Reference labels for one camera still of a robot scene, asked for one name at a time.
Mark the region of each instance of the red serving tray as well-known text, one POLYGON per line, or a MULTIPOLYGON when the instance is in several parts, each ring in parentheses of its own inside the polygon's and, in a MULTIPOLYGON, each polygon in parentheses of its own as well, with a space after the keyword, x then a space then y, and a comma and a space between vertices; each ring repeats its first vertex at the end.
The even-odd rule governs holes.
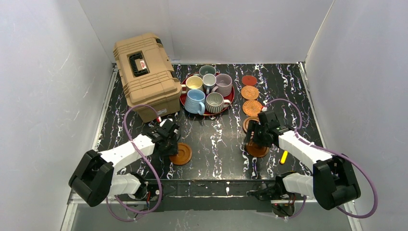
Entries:
MULTIPOLYGON (((192 73, 191 75, 189 75, 181 84, 186 84, 186 80, 187 80, 190 76, 193 76, 194 74, 198 74, 198 72, 192 73)), ((228 107, 222 109, 222 111, 220 111, 220 112, 218 112, 218 113, 210 113, 209 111, 206 110, 206 111, 204 112, 203 116, 214 116, 214 115, 220 114, 220 113, 224 112, 225 110, 229 109, 229 108, 231 107, 231 105, 232 105, 232 102, 234 101, 234 96, 235 96, 235 90, 234 90, 234 86, 232 86, 231 94, 229 94, 228 96, 224 97, 224 100, 229 100, 229 101, 231 101, 231 104, 230 104, 228 107)), ((183 107, 184 107, 184 104, 186 103, 186 98, 187 98, 187 94, 182 94, 182 95, 180 96, 180 102, 181 102, 181 104, 183 105, 183 107)))

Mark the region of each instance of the toolbox label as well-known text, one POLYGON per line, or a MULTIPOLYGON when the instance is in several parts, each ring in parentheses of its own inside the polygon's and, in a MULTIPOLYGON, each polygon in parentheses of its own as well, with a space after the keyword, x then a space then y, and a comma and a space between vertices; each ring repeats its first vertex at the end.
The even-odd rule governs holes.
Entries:
POLYGON ((140 62, 140 65, 141 65, 141 68, 142 69, 146 69, 147 67, 146 67, 146 63, 144 63, 144 60, 142 60, 141 62, 140 62))
POLYGON ((158 115, 164 114, 167 112, 167 109, 163 109, 157 112, 158 115))

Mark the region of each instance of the tan toolbox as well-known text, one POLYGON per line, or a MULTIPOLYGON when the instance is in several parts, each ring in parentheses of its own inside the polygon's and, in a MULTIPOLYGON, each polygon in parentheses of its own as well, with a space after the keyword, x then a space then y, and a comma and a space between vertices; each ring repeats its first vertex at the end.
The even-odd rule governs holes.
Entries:
MULTIPOLYGON (((130 107, 147 104, 159 116, 180 110, 181 83, 158 36, 147 33, 119 41, 115 43, 114 56, 130 107)), ((156 119, 150 108, 135 111, 145 123, 156 119)))

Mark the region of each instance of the light blue mug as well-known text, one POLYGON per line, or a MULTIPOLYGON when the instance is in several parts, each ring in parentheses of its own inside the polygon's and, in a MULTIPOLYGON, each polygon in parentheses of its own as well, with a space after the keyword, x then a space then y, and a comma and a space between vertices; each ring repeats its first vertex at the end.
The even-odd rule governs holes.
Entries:
POLYGON ((203 115, 205 111, 204 92, 197 89, 192 89, 187 92, 184 108, 190 113, 203 115))

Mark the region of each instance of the red coaster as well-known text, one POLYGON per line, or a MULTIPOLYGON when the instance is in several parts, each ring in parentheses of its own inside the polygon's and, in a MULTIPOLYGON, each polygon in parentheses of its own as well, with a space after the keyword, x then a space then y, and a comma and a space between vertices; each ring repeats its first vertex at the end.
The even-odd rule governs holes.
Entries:
POLYGON ((254 76, 244 76, 242 77, 242 83, 247 86, 255 86, 258 80, 254 76))

